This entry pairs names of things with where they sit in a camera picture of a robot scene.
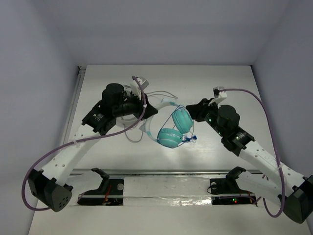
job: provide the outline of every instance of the teal ear cushion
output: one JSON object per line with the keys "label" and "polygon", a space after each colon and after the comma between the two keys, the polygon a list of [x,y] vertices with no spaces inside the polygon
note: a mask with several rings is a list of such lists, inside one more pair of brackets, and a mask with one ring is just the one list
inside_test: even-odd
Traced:
{"label": "teal ear cushion", "polygon": [[174,129],[163,128],[157,135],[157,141],[165,147],[176,148],[182,142],[182,133]]}
{"label": "teal ear cushion", "polygon": [[175,126],[181,133],[186,134],[190,131],[193,121],[186,110],[176,110],[172,114],[172,118]]}

